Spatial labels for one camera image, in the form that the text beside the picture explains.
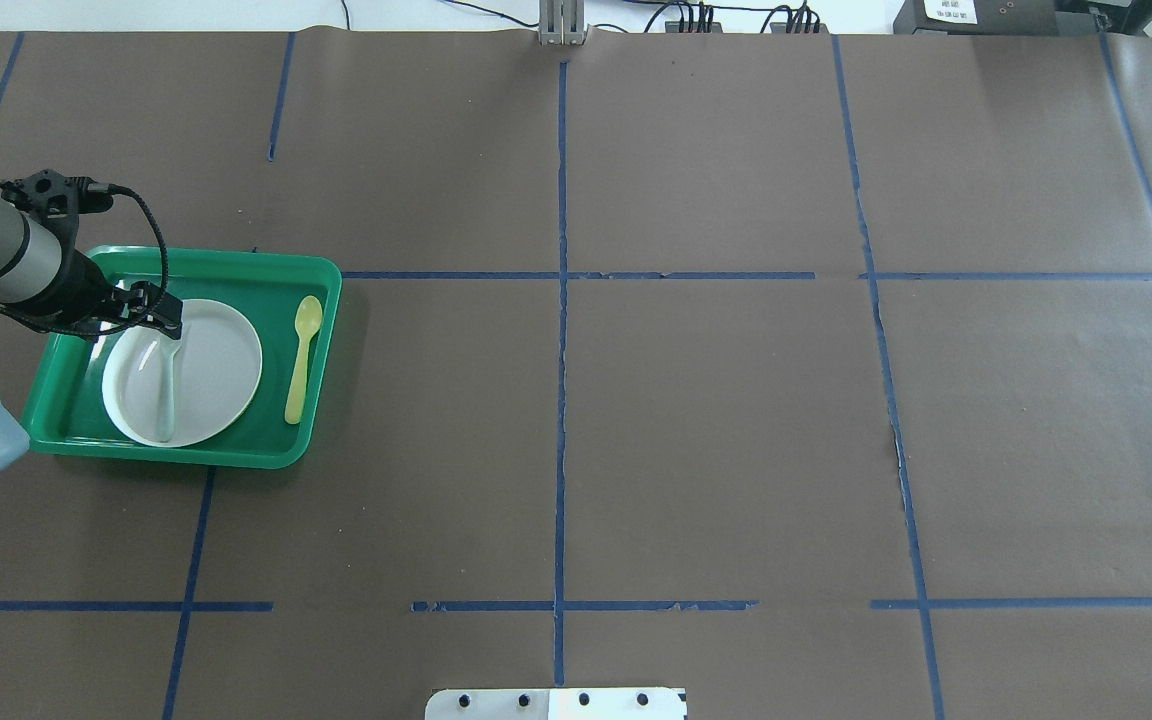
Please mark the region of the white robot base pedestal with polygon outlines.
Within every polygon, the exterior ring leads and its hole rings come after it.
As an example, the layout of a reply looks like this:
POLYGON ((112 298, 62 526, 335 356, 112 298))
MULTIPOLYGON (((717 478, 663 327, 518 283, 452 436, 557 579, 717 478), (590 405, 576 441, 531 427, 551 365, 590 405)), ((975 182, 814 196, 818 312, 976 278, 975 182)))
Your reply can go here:
POLYGON ((577 687, 444 689, 425 719, 687 719, 684 689, 577 687))

